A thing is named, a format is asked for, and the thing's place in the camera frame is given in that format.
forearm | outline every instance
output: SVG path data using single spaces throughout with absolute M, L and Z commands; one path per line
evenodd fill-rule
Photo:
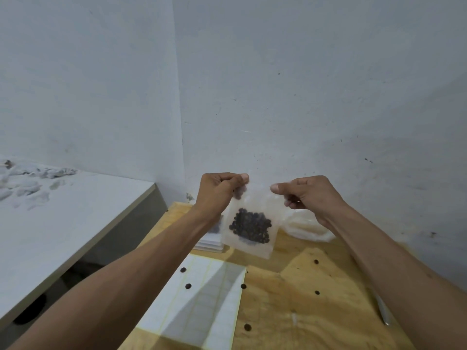
M 118 348 L 210 224 L 189 212 L 72 288 L 11 350 Z
M 328 221 L 418 348 L 465 348 L 467 298 L 460 289 L 352 208 L 333 211 Z

hand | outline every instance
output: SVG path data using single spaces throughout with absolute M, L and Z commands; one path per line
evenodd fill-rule
M 271 185 L 271 191 L 284 195 L 284 205 L 291 209 L 308 209 L 327 229 L 332 230 L 328 217 L 332 211 L 347 206 L 341 195 L 323 175 L 297 178 L 289 183 Z
M 249 181 L 246 173 L 206 173 L 201 177 L 198 197 L 193 206 L 209 219 L 219 219 L 220 214 L 229 205 L 234 190 L 243 187 Z

grid paper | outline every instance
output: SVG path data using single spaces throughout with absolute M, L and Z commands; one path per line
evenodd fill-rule
M 241 265 L 189 254 L 137 327 L 203 349 L 230 349 L 245 272 Z

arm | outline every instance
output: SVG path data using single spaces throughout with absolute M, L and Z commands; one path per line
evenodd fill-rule
M 419 349 L 467 349 L 467 294 L 347 205 L 324 176 L 271 186 L 339 236 Z
M 203 175 L 189 213 L 72 288 L 10 350 L 118 348 L 196 242 L 219 220 L 233 190 L 247 182 L 248 175 Z

clear plastic bag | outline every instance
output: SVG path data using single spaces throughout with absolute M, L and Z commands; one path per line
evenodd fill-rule
M 224 214 L 221 242 L 269 259 L 286 212 L 283 196 L 272 193 L 269 186 L 250 183 L 239 200 L 231 200 Z
M 316 220 L 309 210 L 295 210 L 286 217 L 281 228 L 290 236 L 314 242 L 329 242 L 336 236 Z

